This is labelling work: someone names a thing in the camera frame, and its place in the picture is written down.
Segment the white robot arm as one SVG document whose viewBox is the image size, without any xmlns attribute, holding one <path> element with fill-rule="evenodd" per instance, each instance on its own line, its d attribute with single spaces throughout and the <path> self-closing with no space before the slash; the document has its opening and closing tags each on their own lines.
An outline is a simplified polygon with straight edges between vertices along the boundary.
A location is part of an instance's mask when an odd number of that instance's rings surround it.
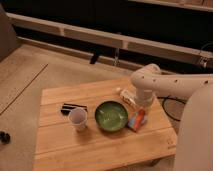
<svg viewBox="0 0 213 171">
<path fill-rule="evenodd" d="M 186 100 L 173 171 L 213 171 L 213 74 L 162 75 L 156 64 L 133 72 L 136 102 L 150 106 L 155 92 Z"/>
</svg>

